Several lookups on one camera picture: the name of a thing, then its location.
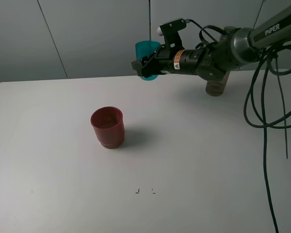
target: robotic arm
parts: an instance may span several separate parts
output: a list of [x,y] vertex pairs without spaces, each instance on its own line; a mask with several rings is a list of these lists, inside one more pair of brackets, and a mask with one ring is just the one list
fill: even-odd
[[[155,74],[175,73],[219,81],[227,71],[258,61],[264,48],[291,36],[291,6],[256,29],[237,28],[231,32],[220,29],[226,39],[219,42],[207,42],[200,31],[202,43],[194,50],[186,50],[178,31],[191,21],[180,18],[158,28],[157,32],[164,36],[165,44],[160,45],[150,57],[131,63],[138,76],[148,78]],[[214,26],[205,28],[218,30]]]

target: teal cup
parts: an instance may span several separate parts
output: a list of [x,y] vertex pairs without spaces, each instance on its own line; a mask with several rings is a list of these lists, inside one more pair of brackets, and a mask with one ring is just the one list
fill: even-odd
[[[136,44],[136,58],[137,60],[141,60],[143,57],[149,57],[154,51],[157,51],[161,44],[156,41],[140,41]],[[151,81],[157,78],[158,75],[152,75],[148,78],[141,77],[141,79],[146,81]]]

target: warning label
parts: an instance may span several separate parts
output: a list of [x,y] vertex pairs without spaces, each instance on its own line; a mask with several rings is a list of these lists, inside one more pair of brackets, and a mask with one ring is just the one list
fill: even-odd
[[175,69],[180,69],[180,57],[181,57],[183,52],[184,52],[184,50],[179,50],[174,57],[174,68]]

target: red cup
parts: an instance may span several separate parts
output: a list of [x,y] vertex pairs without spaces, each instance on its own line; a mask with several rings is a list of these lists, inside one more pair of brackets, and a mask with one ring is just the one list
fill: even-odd
[[91,117],[91,124],[98,141],[108,149],[120,146],[124,141],[124,123],[121,110],[115,107],[103,107]]

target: table surface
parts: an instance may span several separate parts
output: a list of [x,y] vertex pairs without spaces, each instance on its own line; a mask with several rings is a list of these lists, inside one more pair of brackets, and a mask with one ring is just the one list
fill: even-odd
[[[252,75],[232,72],[220,97],[185,75],[0,83],[0,233],[275,232],[263,131],[243,118]],[[281,80],[289,110],[291,75]],[[282,116],[276,77],[267,85],[274,120]],[[90,124],[108,105],[124,114],[126,140],[115,150]],[[275,213],[291,233],[291,129],[288,160],[284,132],[268,131]]]

